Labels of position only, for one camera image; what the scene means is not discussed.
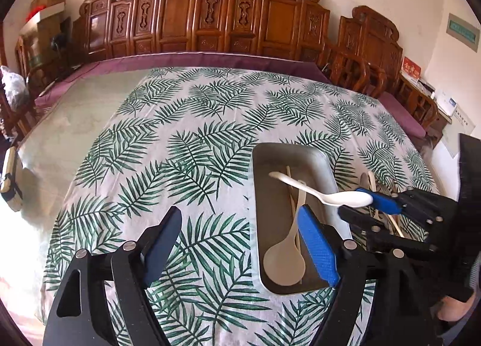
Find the palm leaf tablecloth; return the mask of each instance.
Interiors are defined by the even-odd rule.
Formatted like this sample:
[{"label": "palm leaf tablecloth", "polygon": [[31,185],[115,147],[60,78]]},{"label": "palm leaf tablecloth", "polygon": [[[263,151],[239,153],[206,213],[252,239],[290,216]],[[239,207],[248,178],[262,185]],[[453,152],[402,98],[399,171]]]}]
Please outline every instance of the palm leaf tablecloth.
[{"label": "palm leaf tablecloth", "polygon": [[[47,256],[44,318],[76,250],[113,251],[177,204],[182,232],[147,291],[172,345],[308,344],[331,289],[279,297],[253,284],[249,173],[259,142],[318,148],[341,190],[355,187],[367,169],[387,186],[434,188],[405,133],[374,99],[267,72],[153,69],[99,134],[66,196]],[[404,228],[422,238],[412,225]],[[368,284],[351,344],[373,291]],[[119,343],[127,345],[115,291],[107,295]]]}]

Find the silver bolt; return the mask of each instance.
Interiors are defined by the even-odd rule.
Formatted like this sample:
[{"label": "silver bolt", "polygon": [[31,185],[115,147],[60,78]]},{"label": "silver bolt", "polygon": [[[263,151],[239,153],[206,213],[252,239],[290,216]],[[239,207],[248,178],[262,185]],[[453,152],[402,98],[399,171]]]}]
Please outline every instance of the silver bolt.
[{"label": "silver bolt", "polygon": [[355,250],[357,248],[357,243],[354,240],[346,240],[344,242],[344,247],[348,250]]},{"label": "silver bolt", "polygon": [[85,255],[87,255],[87,250],[85,248],[81,248],[75,253],[75,257],[82,259]]},{"label": "silver bolt", "polygon": [[393,249],[393,255],[396,257],[396,258],[402,258],[404,257],[404,252],[403,250],[400,250],[398,248],[395,248]]},{"label": "silver bolt", "polygon": [[124,243],[124,251],[132,251],[135,247],[136,247],[136,243],[135,242],[125,242]]}]

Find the rectangular tray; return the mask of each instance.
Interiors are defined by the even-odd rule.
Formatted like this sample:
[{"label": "rectangular tray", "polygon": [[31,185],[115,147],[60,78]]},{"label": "rectangular tray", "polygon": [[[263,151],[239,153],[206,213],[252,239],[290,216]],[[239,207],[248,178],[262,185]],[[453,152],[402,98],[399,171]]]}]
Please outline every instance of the rectangular tray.
[{"label": "rectangular tray", "polygon": [[[300,238],[301,254],[305,260],[305,274],[302,283],[280,286],[271,281],[262,265],[265,252],[283,240],[293,222],[289,199],[289,186],[270,178],[269,172],[280,171],[286,174],[290,166],[292,177],[325,194],[338,191],[327,157],[318,149],[295,144],[258,144],[253,149],[254,190],[256,193],[256,233],[251,234],[251,249],[257,256],[260,283],[276,295],[291,295],[325,288],[328,283],[321,279],[314,267],[307,248]],[[343,239],[351,239],[349,225],[338,216],[336,207],[322,204],[316,197],[307,194],[306,203],[323,224],[332,225]]]}]

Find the metal spoon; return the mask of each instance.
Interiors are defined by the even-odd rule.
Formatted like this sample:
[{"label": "metal spoon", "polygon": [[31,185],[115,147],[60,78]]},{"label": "metal spoon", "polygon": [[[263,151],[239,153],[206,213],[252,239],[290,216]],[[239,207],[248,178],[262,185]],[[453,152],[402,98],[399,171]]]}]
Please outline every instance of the metal spoon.
[{"label": "metal spoon", "polygon": [[280,181],[296,187],[299,190],[304,190],[309,194],[312,194],[314,197],[317,197],[323,204],[332,207],[340,207],[342,205],[347,205],[349,207],[366,207],[372,203],[372,197],[362,191],[340,191],[333,194],[323,194],[309,186],[302,185],[298,181],[289,178],[282,172],[269,172],[269,176],[271,178],[279,179]]},{"label": "metal spoon", "polygon": [[299,196],[297,199],[297,210],[286,238],[268,249],[264,254],[263,265],[267,276],[281,286],[291,286],[298,283],[305,273],[305,262],[301,252],[295,244],[295,236],[298,231],[297,215],[299,209],[305,203],[305,191],[307,187],[299,182]]}]

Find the white plastic bag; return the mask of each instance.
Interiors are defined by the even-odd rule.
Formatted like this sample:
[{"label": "white plastic bag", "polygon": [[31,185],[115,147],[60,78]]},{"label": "white plastic bag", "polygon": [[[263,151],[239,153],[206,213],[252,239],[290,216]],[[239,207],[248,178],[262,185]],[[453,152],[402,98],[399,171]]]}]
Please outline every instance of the white plastic bag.
[{"label": "white plastic bag", "polygon": [[5,94],[7,96],[8,104],[13,111],[27,102],[28,89],[25,85],[23,77],[12,72],[8,66],[0,66],[2,70],[2,83],[5,84]]}]

